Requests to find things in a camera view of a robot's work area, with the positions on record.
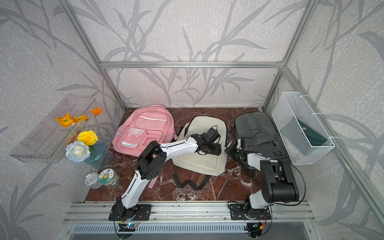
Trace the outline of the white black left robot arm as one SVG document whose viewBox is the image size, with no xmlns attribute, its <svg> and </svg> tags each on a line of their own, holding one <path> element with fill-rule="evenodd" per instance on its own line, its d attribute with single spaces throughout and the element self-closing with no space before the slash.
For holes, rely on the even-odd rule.
<svg viewBox="0 0 384 240">
<path fill-rule="evenodd" d="M 138 157 L 137 169 L 130 185 L 116 202 L 118 208 L 126 211 L 136 207 L 147 184 L 162 172 L 166 161 L 198 152 L 220 155 L 221 145 L 217 142 L 220 137 L 216 129 L 210 128 L 206 133 L 193 134 L 174 143 L 150 142 Z"/>
</svg>

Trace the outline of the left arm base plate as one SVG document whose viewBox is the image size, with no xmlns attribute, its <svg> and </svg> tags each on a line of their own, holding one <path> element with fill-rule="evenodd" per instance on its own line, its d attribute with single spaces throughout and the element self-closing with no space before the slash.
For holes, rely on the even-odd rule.
<svg viewBox="0 0 384 240">
<path fill-rule="evenodd" d="M 125 208 L 122 204 L 113 205 L 109 221 L 148 221 L 151 214 L 151 205 L 136 205 L 132 208 Z"/>
</svg>

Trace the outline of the grey fabric backpack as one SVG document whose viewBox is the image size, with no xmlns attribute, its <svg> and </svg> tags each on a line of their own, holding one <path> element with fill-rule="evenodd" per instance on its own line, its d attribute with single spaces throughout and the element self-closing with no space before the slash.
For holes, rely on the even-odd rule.
<svg viewBox="0 0 384 240">
<path fill-rule="evenodd" d="M 238 139 L 251 138 L 255 140 L 255 153 L 261 153 L 266 157 L 277 160 L 289 159 L 288 152 L 277 128 L 271 118 L 263 112 L 239 115 L 233 122 L 233 132 L 236 138 L 234 144 L 237 143 Z M 239 166 L 248 177 L 256 178 L 256 168 L 249 164 L 239 164 Z"/>
</svg>

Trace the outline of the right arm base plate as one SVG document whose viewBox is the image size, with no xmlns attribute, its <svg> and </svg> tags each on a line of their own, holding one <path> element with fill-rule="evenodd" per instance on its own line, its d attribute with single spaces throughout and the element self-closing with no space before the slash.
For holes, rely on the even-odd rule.
<svg viewBox="0 0 384 240">
<path fill-rule="evenodd" d="M 228 202 L 227 207 L 230 211 L 231 220 L 268 221 L 272 219 L 269 209 L 253 209 L 248 204 L 239 204 L 234 201 Z"/>
</svg>

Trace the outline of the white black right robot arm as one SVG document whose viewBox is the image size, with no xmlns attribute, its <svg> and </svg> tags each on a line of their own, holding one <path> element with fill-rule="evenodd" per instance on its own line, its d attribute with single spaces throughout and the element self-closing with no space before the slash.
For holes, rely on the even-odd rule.
<svg viewBox="0 0 384 240">
<path fill-rule="evenodd" d="M 275 204 L 296 206 L 303 201 L 290 162 L 270 158 L 247 147 L 245 139 L 239 139 L 226 152 L 249 178 L 261 185 L 258 192 L 245 200 L 249 209 L 265 209 Z"/>
</svg>

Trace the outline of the pink backpack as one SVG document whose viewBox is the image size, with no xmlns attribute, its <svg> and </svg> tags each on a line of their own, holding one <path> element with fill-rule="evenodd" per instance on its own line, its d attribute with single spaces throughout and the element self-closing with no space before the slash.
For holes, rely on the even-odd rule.
<svg viewBox="0 0 384 240">
<path fill-rule="evenodd" d="M 115 151 L 138 157 L 152 141 L 167 144 L 178 137 L 174 119 L 162 105 L 136 109 L 118 128 L 112 144 Z"/>
</svg>

